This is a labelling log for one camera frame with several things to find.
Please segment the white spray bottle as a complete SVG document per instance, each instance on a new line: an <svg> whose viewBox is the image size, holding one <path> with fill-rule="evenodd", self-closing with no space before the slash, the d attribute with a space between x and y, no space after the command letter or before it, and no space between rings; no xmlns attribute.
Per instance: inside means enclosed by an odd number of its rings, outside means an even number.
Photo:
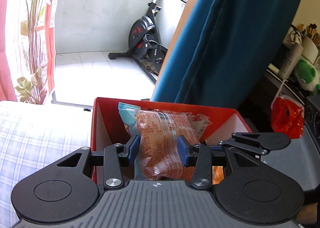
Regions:
<svg viewBox="0 0 320 228"><path fill-rule="evenodd" d="M279 75L283 78L283 79L287 79L289 77L289 75L291 74L291 72L293 71L293 69L295 68L301 54L303 51L303 47L301 44L295 42L292 45L292 48L290 49L290 51L287 53L286 58L283 62L283 64L281 65L281 68L279 70Z"/></svg>

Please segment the red strawberry cardboard box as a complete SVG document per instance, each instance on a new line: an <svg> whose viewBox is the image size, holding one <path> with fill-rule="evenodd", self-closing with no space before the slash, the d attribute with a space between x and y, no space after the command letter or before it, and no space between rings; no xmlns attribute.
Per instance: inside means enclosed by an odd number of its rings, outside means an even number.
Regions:
<svg viewBox="0 0 320 228"><path fill-rule="evenodd" d="M231 137L233 132L249 132L250 128L235 109L214 108L208 106L163 103L150 101L130 101L113 98L96 98L93 106L91 147L103 150L109 144L125 144L131 137L120 117L118 104L127 103L141 107L143 110L168 110L174 112L191 112L209 117L210 125L200 138L200 143L216 145L219 141Z"/></svg>

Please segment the red plastic bag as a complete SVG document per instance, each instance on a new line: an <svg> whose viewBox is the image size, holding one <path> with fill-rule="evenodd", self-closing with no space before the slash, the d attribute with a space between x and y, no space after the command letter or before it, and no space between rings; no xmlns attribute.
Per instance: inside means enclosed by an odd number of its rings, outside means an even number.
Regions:
<svg viewBox="0 0 320 228"><path fill-rule="evenodd" d="M271 105L271 127L291 140L302 137L304 106L287 95L278 96Z"/></svg>

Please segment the white brush holder cup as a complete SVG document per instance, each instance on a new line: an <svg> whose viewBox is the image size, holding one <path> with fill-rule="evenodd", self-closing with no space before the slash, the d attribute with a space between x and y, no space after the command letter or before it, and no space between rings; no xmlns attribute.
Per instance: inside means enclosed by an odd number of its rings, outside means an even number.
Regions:
<svg viewBox="0 0 320 228"><path fill-rule="evenodd" d="M310 61L310 63L314 64L319 52L316 45L308 36L305 36L302 42L302 47L302 56Z"/></svg>

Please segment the black exercise bike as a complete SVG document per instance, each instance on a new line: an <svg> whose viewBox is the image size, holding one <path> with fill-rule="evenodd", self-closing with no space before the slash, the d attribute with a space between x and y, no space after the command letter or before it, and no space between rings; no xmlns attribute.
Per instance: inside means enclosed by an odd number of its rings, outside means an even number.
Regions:
<svg viewBox="0 0 320 228"><path fill-rule="evenodd" d="M159 74L168 49L161 43L156 22L156 16L162 8L157 4L157 0L148 2L148 6L146 14L136 20L130 29L128 50L121 53L109 53L108 58L111 60L133 58L151 82L155 84L157 79L154 76Z"/></svg>

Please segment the beige drawstring pouch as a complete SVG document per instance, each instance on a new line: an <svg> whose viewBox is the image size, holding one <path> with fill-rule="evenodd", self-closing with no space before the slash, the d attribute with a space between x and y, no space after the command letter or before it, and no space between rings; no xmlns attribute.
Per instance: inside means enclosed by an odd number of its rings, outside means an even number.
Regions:
<svg viewBox="0 0 320 228"><path fill-rule="evenodd" d="M302 34L294 25L291 25L283 40L283 44L291 49L295 43L302 45Z"/></svg>

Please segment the orange snack packet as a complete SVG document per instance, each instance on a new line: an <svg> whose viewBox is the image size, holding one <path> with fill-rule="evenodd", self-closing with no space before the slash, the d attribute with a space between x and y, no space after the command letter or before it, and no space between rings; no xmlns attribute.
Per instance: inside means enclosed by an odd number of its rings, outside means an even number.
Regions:
<svg viewBox="0 0 320 228"><path fill-rule="evenodd" d="M209 117L191 112L143 110L141 107L118 104L120 117L130 136L140 136L135 159L135 178L162 178L190 181L194 167L183 166L177 150L177 138L183 135L190 144L199 144Z"/></svg>

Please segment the plaid strawberry tablecloth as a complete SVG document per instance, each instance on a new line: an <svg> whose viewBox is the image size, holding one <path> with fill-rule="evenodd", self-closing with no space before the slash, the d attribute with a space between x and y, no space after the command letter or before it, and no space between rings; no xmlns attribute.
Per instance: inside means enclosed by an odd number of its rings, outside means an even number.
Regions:
<svg viewBox="0 0 320 228"><path fill-rule="evenodd" d="M82 108L1 102L1 227L18 221L10 200L17 182L88 147L91 120Z"/></svg>

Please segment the teal curtain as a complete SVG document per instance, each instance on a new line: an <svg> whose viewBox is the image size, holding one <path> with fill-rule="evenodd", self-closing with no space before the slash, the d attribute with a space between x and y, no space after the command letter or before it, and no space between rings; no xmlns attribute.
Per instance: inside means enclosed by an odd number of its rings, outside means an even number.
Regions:
<svg viewBox="0 0 320 228"><path fill-rule="evenodd" d="M264 74L300 0L197 0L152 101L237 108Z"/></svg>

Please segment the green white plush toy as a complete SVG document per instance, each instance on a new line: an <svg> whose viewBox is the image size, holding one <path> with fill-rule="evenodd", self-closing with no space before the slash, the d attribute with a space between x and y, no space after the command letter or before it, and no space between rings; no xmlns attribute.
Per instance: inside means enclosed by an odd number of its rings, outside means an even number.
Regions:
<svg viewBox="0 0 320 228"><path fill-rule="evenodd" d="M312 92L314 95L319 91L319 72L313 64L305 59L299 59L294 74L305 91Z"/></svg>

